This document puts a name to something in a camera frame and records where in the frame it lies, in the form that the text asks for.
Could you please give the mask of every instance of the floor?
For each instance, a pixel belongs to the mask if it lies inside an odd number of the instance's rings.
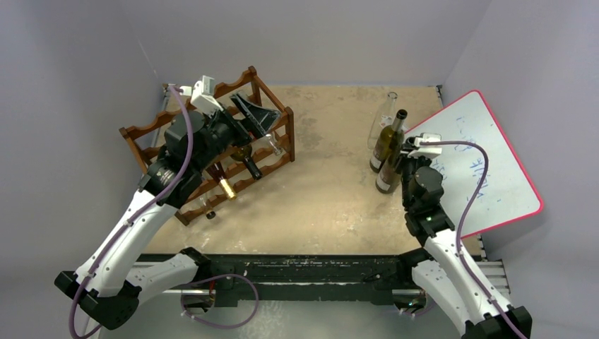
[[[236,254],[401,254],[418,248],[405,227],[401,189],[383,195],[374,188],[366,140],[373,114],[389,91],[398,93],[396,109],[406,109],[407,124],[413,126],[441,109],[436,89],[271,90],[295,112],[295,162],[240,192],[236,201],[221,203],[212,220],[201,216],[186,227],[172,218],[146,253],[176,253],[187,246],[203,253]],[[263,101],[272,107],[264,96]],[[176,105],[170,102],[169,109]],[[276,161],[272,155],[259,165]],[[244,173],[231,181],[248,177]],[[466,244],[476,254],[475,239]]]

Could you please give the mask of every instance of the white label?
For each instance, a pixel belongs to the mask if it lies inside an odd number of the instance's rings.
[[[382,163],[383,163],[383,162],[382,162],[382,161],[380,161],[379,159],[377,159],[377,158],[374,156],[374,154],[373,154],[373,155],[370,157],[370,164],[371,164],[373,167],[376,167],[376,168],[381,168],[381,164],[382,164]]]
[[[393,123],[393,117],[389,117],[386,115],[381,116],[381,123],[380,123],[381,128],[384,129],[385,127],[391,125],[392,123]]]
[[[383,181],[380,174],[376,176],[376,184],[379,185],[379,188],[382,189],[383,191],[388,191],[391,188],[390,184],[386,184]]]

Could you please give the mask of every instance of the bottle neck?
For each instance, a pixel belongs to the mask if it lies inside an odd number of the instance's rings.
[[[401,130],[401,127],[403,126],[404,121],[405,121],[405,119],[395,118],[395,120],[393,120],[393,124],[391,125],[391,128],[395,132],[399,132]]]

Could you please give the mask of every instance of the cable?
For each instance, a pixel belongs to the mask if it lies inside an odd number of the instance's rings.
[[[485,159],[485,168],[482,171],[482,176],[481,176],[480,180],[478,181],[478,184],[476,185],[476,189],[474,190],[472,197],[468,201],[468,204],[466,204],[466,208],[464,208],[462,217],[460,218],[460,222],[458,224],[458,230],[456,232],[456,248],[459,249],[460,243],[461,243],[461,237],[462,237],[461,236],[462,228],[464,226],[464,220],[466,219],[466,215],[468,214],[470,207],[474,203],[474,200],[475,200],[476,196],[478,195],[478,191],[480,191],[480,188],[482,187],[482,185],[484,183],[484,179],[487,176],[487,172],[489,170],[489,156],[487,155],[487,152],[485,152],[485,150],[482,147],[480,147],[479,145],[477,145],[475,143],[471,143],[468,141],[435,141],[435,142],[429,142],[429,143],[426,143],[426,142],[420,143],[420,145],[423,145],[423,146],[466,145],[466,146],[474,147],[477,150],[479,150],[482,153],[482,157]],[[472,268],[470,268],[470,266],[468,265],[468,262],[464,258],[464,253],[462,251],[459,251],[458,253],[459,253],[460,261],[462,262],[462,265],[464,266],[464,268],[466,269],[468,274],[472,277],[472,279],[476,282],[476,284],[480,287],[480,289],[487,295],[487,298],[489,298],[489,301],[491,301],[493,306],[495,306],[497,311],[499,311],[499,314],[501,314],[503,320],[507,323],[507,325],[511,328],[511,330],[520,339],[527,339],[527,337],[524,334],[522,334],[522,332],[520,332],[520,330],[516,327],[516,325],[514,325],[514,323],[511,322],[511,320],[508,318],[507,314],[503,311],[503,309],[501,308],[501,306],[499,305],[497,300],[495,300],[495,298],[492,297],[491,291],[489,291],[487,289],[485,284],[483,284],[482,281],[480,281],[480,279],[472,271]]]
[[[214,327],[214,328],[219,328],[221,330],[232,330],[233,328],[238,328],[238,327],[245,325],[246,323],[249,323],[249,321],[256,315],[260,301],[259,301],[258,290],[256,289],[256,286],[254,284],[252,284],[251,281],[249,281],[249,279],[244,277],[243,275],[234,274],[234,273],[221,274],[221,275],[216,275],[212,278],[208,278],[205,280],[191,282],[189,284],[186,284],[185,286],[202,285],[202,284],[209,283],[211,281],[226,278],[226,277],[239,278],[239,279],[243,280],[244,282],[246,282],[251,287],[251,290],[254,291],[254,296],[256,297],[256,301],[254,302],[254,309],[251,311],[251,314],[245,320],[243,320],[241,323],[236,323],[235,325],[221,325],[219,323],[213,323],[213,322],[204,320],[202,318],[198,318],[198,317],[194,316],[193,314],[191,314],[191,312],[189,312],[185,308],[185,303],[183,302],[183,295],[181,296],[181,308],[183,309],[181,316],[188,316],[191,320],[195,320],[199,323],[203,323],[204,325],[208,325],[208,326]]]
[[[127,228],[133,227],[135,219],[137,219],[149,207],[153,206],[157,201],[162,199],[167,193],[169,193],[175,187],[175,185],[177,185],[179,183],[179,180],[181,180],[181,178],[183,177],[183,174],[187,170],[187,166],[189,166],[189,162],[191,161],[191,153],[192,153],[192,150],[194,149],[194,138],[190,137],[190,136],[193,136],[193,134],[194,134],[194,131],[191,127],[191,119],[189,118],[189,113],[187,112],[187,108],[183,104],[183,100],[181,100],[181,97],[179,96],[178,92],[180,92],[181,90],[179,88],[175,88],[173,85],[169,85],[168,88],[169,88],[170,92],[172,93],[172,95],[174,96],[174,98],[177,99],[177,102],[179,103],[179,106],[181,107],[181,113],[183,114],[183,118],[185,119],[185,124],[187,127],[187,153],[185,153],[185,159],[183,161],[183,165],[181,165],[181,169],[179,170],[177,175],[175,175],[174,179],[170,182],[170,184],[168,184],[168,186],[165,187],[165,189],[163,189],[156,197],[154,197],[154,199],[147,202],[147,204],[145,204],[140,209],[138,209],[135,213],[133,213],[131,215],[131,217],[129,217],[125,221],[125,223],[123,223],[123,225],[110,238],[108,243],[106,243],[106,246],[104,246],[102,251],[97,255],[97,258],[93,261],[92,265],[90,266],[90,269],[88,270],[88,275],[84,277],[84,279],[81,281],[81,284],[79,285],[79,288],[77,288],[77,292],[75,292],[75,296],[73,297],[73,303],[71,304],[71,310],[69,312],[69,333],[71,334],[71,337],[73,337],[73,339],[87,339],[90,336],[94,335],[94,333],[96,333],[102,327],[102,325],[98,325],[94,329],[92,329],[89,333],[87,333],[83,336],[79,336],[79,334],[77,334],[77,331],[75,329],[75,312],[77,311],[77,305],[79,304],[79,298],[81,298],[81,294],[83,293],[83,290],[88,285],[91,278],[93,277],[94,272],[100,266],[100,262],[102,262],[104,257],[106,257],[106,254],[112,249],[112,247],[114,246],[114,243],[117,242],[117,240],[123,235],[123,233],[125,233]]]

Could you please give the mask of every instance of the wooden wine rack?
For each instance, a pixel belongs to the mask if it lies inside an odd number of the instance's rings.
[[[263,177],[266,177],[270,173],[274,172],[276,169],[282,167],[283,165],[295,161],[295,130],[293,125],[293,111],[291,110],[291,108],[283,106],[281,101],[273,94],[273,92],[266,86],[266,84],[264,84],[262,79],[258,77],[258,73],[256,72],[256,69],[253,66],[250,66],[245,72],[243,72],[236,82],[231,84],[219,83],[218,85],[216,85],[214,89],[214,98],[218,99],[219,97],[231,93],[232,91],[237,90],[248,83],[251,83],[251,95],[249,96],[249,101],[253,102],[258,106],[262,106],[261,92],[263,92],[266,95],[266,97],[281,112],[281,118],[279,119],[278,123],[271,129],[271,133],[275,134],[278,146],[285,150],[285,153],[275,164],[264,165],[260,167]],[[185,107],[188,110],[196,109],[190,103],[190,99],[187,99],[187,101],[185,102]],[[239,114],[239,110],[233,106],[227,107],[227,111],[232,116]],[[156,114],[156,118],[154,118],[154,121],[152,121],[149,125],[143,127],[130,126],[128,128],[120,128],[119,131],[121,132],[121,135],[129,145],[131,152],[133,153],[143,173],[147,172],[148,166],[152,164],[152,159],[156,155],[158,155],[160,145],[157,145],[156,147],[145,148],[142,150],[139,144],[137,144],[136,140],[170,123],[172,118],[179,113],[181,113],[180,109],[173,112],[162,111]],[[283,126],[285,127],[285,134],[280,135],[275,132],[277,129]],[[236,150],[237,149],[234,147],[229,147],[224,153],[219,155],[214,162],[220,162],[226,157],[231,156],[231,154],[233,154],[233,152],[235,152]],[[259,161],[265,159],[271,154],[273,154],[273,150],[271,148],[260,148],[254,152],[252,158],[254,159],[254,162],[256,162],[257,164]],[[234,177],[242,173],[244,170],[246,170],[245,166],[240,162],[236,162],[230,165],[226,169],[225,173],[227,175],[227,178],[229,178],[230,182],[233,182]],[[233,189],[236,192],[240,192],[246,189],[247,187],[251,186],[254,182],[254,179],[251,177],[245,180],[238,180],[233,184]],[[197,188],[197,190],[195,190],[195,192],[193,192],[192,195],[190,195],[186,203],[190,203],[191,201],[199,198],[202,194],[205,194],[206,192],[214,189],[217,185],[218,184],[212,179],[205,180],[202,183],[202,185],[200,185],[200,187]],[[212,206],[217,206],[218,204],[227,200],[225,194],[216,194],[207,198],[209,198],[210,204]],[[185,213],[177,211],[175,216],[177,217],[177,219],[179,219],[179,221],[181,221],[184,225],[187,226],[193,219],[197,218],[200,215],[203,215],[204,213],[205,211],[203,210],[203,208],[197,208],[193,210],[188,210]]]

